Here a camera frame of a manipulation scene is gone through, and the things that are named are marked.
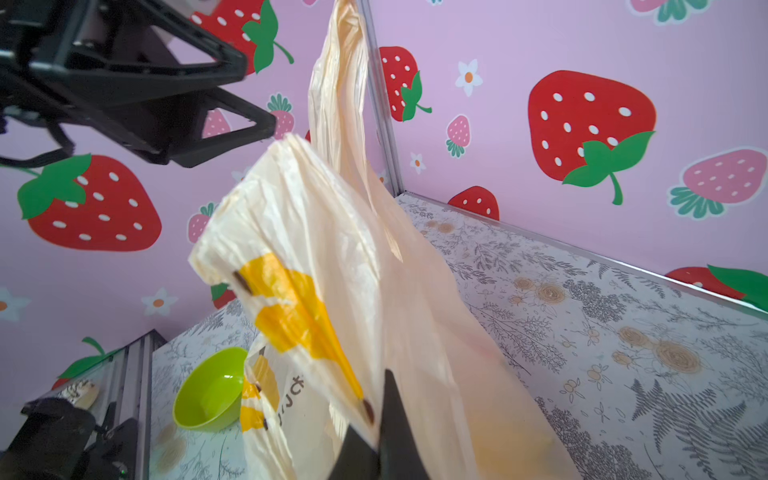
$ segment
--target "green strawberry stem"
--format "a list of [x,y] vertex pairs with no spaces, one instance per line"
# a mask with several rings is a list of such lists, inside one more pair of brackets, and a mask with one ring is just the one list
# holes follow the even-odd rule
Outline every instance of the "green strawberry stem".
[[616,175],[611,174],[611,181],[614,182],[614,190],[616,194],[614,195],[614,205],[621,205],[624,202],[624,194],[621,193],[621,185],[619,185],[619,180],[616,179]]
[[5,167],[5,168],[12,168],[12,169],[14,169],[14,170],[19,170],[19,171],[22,171],[22,172],[27,172],[28,174],[30,174],[30,175],[35,175],[36,177],[39,177],[39,176],[40,176],[40,174],[39,174],[38,172],[36,172],[36,171],[34,171],[34,170],[30,170],[30,169],[28,169],[28,168],[22,168],[22,167],[9,167],[8,165],[0,165],[0,167]]
[[293,65],[293,56],[290,53],[288,53],[288,51],[281,44],[279,44],[277,42],[274,42],[274,44],[277,45],[277,47],[280,50],[282,50],[284,54],[286,54],[286,56],[288,57],[288,63]]

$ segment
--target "table surface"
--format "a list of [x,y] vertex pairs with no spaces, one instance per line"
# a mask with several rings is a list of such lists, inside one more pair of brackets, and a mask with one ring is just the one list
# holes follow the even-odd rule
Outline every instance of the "table surface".
[[[768,478],[767,321],[442,205],[398,202],[584,478]],[[233,301],[154,353],[150,478],[245,475],[237,422],[188,432],[172,407],[197,364],[256,335]]]

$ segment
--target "pink wall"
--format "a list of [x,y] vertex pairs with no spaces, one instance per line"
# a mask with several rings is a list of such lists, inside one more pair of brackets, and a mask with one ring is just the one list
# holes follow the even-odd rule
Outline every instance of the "pink wall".
[[[768,194],[755,186],[765,181],[758,174],[765,171],[768,151],[768,2],[711,0],[700,12],[685,3],[690,14],[684,21],[671,18],[663,24],[658,9],[641,15],[633,8],[648,10],[661,3],[664,0],[372,2],[379,47],[402,46],[413,54],[423,84],[419,104],[433,109],[431,114],[417,109],[412,120],[392,122],[406,190],[448,202],[465,189],[481,186],[498,200],[502,222],[657,273],[710,263],[768,274]],[[474,60],[474,76],[481,77],[482,84],[468,96],[462,82],[457,86],[465,76],[459,62],[469,66]],[[541,79],[561,70],[621,82],[655,106],[657,120],[651,130],[656,133],[642,161],[615,174],[624,192],[620,206],[611,203],[610,179],[594,187],[563,185],[537,164],[529,95]],[[391,80],[389,70],[386,74]],[[398,79],[401,74],[406,75],[395,72]],[[567,79],[560,87],[577,88],[579,81]],[[592,82],[595,88],[610,89]],[[618,95],[629,98],[630,89],[621,88]],[[611,131],[622,132],[620,122],[637,118],[621,117],[618,104],[603,104],[598,110],[607,111],[581,115],[573,103],[586,105],[582,96],[573,94],[557,104],[552,93],[547,93],[549,121],[559,119],[562,125],[557,109],[571,108],[565,114],[570,115],[570,135],[578,135],[578,143],[607,143]],[[594,105],[606,96],[598,94]],[[468,118],[471,138],[457,158],[446,147],[446,128],[460,114]],[[591,115],[605,117],[598,120],[600,134],[587,131]],[[538,121],[535,127],[543,128]],[[568,161],[584,164],[571,144],[564,155],[558,153],[567,135],[560,126],[555,130],[560,133],[551,132],[551,148],[539,148],[537,155],[553,162],[552,167],[556,156],[565,155]],[[540,145],[538,132],[535,137]],[[752,184],[745,188],[750,192],[736,197],[750,199],[725,205],[720,216],[694,220],[690,214],[678,215],[669,205],[669,192],[683,185],[689,165],[740,148],[756,151],[746,153],[756,159],[756,170],[744,181]],[[424,170],[413,166],[412,154],[421,155]]]
[[[277,41],[295,63],[289,65],[276,50],[269,67],[227,90],[262,108],[271,95],[282,93],[293,106],[293,131],[303,137],[309,127],[310,74],[323,46],[332,2],[317,0],[310,2],[314,4],[311,8],[302,0],[273,2],[280,21]],[[183,62],[193,55],[177,41],[170,47]],[[376,123],[370,109],[366,115],[369,159],[375,171],[382,172],[385,167],[376,141]],[[6,304],[0,311],[0,379],[9,386],[0,390],[2,415],[15,414],[24,401],[45,392],[72,361],[94,355],[92,347],[81,343],[85,336],[94,337],[107,351],[153,328],[170,339],[214,311],[210,287],[187,263],[192,248],[189,220],[201,206],[217,203],[227,194],[236,183],[236,172],[252,165],[273,141],[238,148],[188,170],[173,163],[145,163],[87,127],[65,126],[65,131],[77,145],[76,154],[108,156],[130,169],[151,199],[162,231],[154,245],[141,251],[87,251],[54,245],[22,220],[16,193],[33,176],[0,169],[4,205],[0,210],[0,301]],[[9,133],[0,136],[0,151],[9,157],[30,157],[54,145],[44,132],[14,122]],[[152,303],[160,289],[167,293],[167,316],[142,300]]]

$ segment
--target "green bowl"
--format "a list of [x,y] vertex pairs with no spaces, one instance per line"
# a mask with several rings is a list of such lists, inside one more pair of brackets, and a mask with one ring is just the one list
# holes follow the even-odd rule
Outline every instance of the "green bowl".
[[198,365],[176,394],[176,425],[196,432],[218,432],[237,420],[247,355],[245,349],[234,346]]

